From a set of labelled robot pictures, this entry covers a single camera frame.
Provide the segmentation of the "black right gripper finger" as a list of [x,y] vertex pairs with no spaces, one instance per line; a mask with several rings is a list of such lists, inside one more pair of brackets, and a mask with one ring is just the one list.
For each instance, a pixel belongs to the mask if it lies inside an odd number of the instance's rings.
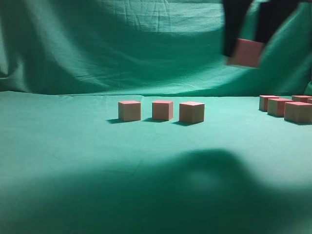
[[295,9],[295,0],[269,0],[261,3],[254,40],[267,44]]
[[241,31],[244,18],[252,4],[252,0],[223,0],[224,10],[224,41],[223,55],[231,57],[234,53],[237,39]]

